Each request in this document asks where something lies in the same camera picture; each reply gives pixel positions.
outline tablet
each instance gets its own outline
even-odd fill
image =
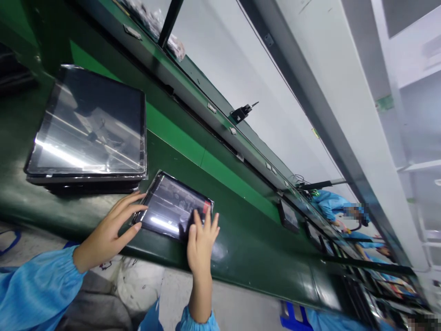
[[[192,188],[161,171],[142,202],[148,210],[139,212],[134,223],[142,228],[167,235],[179,241],[188,240],[188,230],[194,223],[193,210],[197,209],[204,222],[214,202]]]
[[[279,201],[279,214],[282,225],[294,233],[299,233],[299,221],[296,212],[285,201]]]
[[[145,175],[144,92],[62,65],[25,172],[31,176]]]

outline green workbench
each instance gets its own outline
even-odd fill
[[[81,241],[121,198],[57,197],[26,182],[23,167],[53,76],[59,64],[74,63],[146,93],[149,179],[141,190],[161,169],[214,200],[221,227],[212,255],[214,279],[353,316],[342,269],[323,263],[303,230],[296,235],[281,226],[273,189],[64,2],[48,2],[0,4],[0,41],[39,82],[0,99],[1,220]],[[182,244],[146,230],[123,253],[188,270]]]

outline blue stool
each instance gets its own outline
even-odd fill
[[[285,302],[286,308],[288,310],[288,317],[280,316],[280,322],[282,326],[288,330],[300,330],[300,331],[312,331],[312,326],[308,322],[306,317],[305,307],[300,307],[300,312],[302,313],[303,322],[299,322],[295,319],[294,306],[290,302]]]

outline finger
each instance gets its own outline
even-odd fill
[[[148,207],[145,205],[130,205],[126,207],[122,212],[119,213],[112,221],[111,225],[118,228],[118,230],[123,226],[124,222],[129,219],[134,213],[139,211],[145,211]]]
[[[194,223],[196,224],[196,228],[197,228],[197,232],[198,233],[202,233],[202,221],[201,221],[201,217],[199,216],[199,212],[195,209],[193,211],[193,218],[194,218]]]
[[[115,210],[115,208],[118,207],[119,204],[120,204],[124,199],[127,199],[128,197],[133,196],[133,195],[137,195],[137,194],[139,194],[139,191],[132,192],[132,193],[130,193],[129,195],[126,195],[125,197],[119,199],[118,202],[117,202],[116,204],[113,205],[113,207],[112,207],[111,210],[109,211],[108,215],[109,215],[111,212],[113,212],[113,211]]]
[[[220,227],[217,227],[217,228],[216,228],[216,232],[215,232],[215,234],[214,234],[214,236],[213,236],[213,244],[215,243],[216,238],[217,238],[217,236],[219,235],[220,230],[221,230]]]
[[[219,213],[215,214],[213,224],[211,225],[211,233],[214,234],[217,231],[217,223],[219,222]]]
[[[141,225],[141,222],[132,225],[130,229],[128,229],[121,237],[116,240],[119,249],[118,253],[136,236],[139,229],[141,228]]]
[[[134,203],[137,200],[141,200],[146,196],[146,193],[143,194],[135,194],[132,196],[127,196],[124,200],[121,201],[121,203],[114,209],[112,214],[109,214],[110,218],[112,217],[118,217],[118,215],[127,208],[130,204]]]
[[[205,229],[205,231],[208,231],[208,232],[211,231],[211,208],[210,207],[208,207],[207,211],[205,212],[204,229]]]
[[[194,247],[196,247],[196,232],[197,232],[197,227],[195,224],[190,225],[190,231],[188,234],[188,246],[187,246],[187,250],[188,249],[193,249]]]

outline white wall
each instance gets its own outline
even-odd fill
[[[173,34],[234,108],[260,102],[246,121],[293,173],[341,178],[235,0],[186,0]],[[330,190],[356,201],[347,185]]]
[[[428,261],[407,206],[341,0],[276,0],[404,251]]]

